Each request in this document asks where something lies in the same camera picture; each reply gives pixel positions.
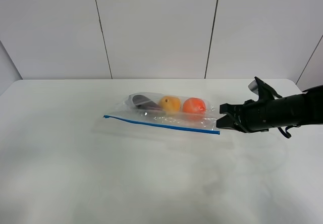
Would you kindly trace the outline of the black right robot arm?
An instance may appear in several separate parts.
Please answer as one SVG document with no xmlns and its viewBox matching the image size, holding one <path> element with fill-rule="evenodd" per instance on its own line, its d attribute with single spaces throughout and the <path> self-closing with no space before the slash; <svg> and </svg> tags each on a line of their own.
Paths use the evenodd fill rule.
<svg viewBox="0 0 323 224">
<path fill-rule="evenodd" d="M 322 86 L 277 99 L 225 103 L 220 105 L 220 114 L 224 116 L 217 120 L 219 129 L 256 133 L 279 128 L 286 138 L 290 138 L 287 132 L 290 128 L 322 124 Z"/>
</svg>

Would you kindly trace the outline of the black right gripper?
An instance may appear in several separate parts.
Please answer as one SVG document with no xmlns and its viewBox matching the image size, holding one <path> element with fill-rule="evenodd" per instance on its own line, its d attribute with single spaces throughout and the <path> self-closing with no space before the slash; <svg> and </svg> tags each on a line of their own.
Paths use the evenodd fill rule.
<svg viewBox="0 0 323 224">
<path fill-rule="evenodd" d="M 245 133 L 267 132 L 268 124 L 265 116 L 265 101 L 247 100 L 244 104 L 228 104 L 220 105 L 220 114 L 227 114 L 216 122 L 219 129 L 238 131 L 239 127 Z"/>
</svg>

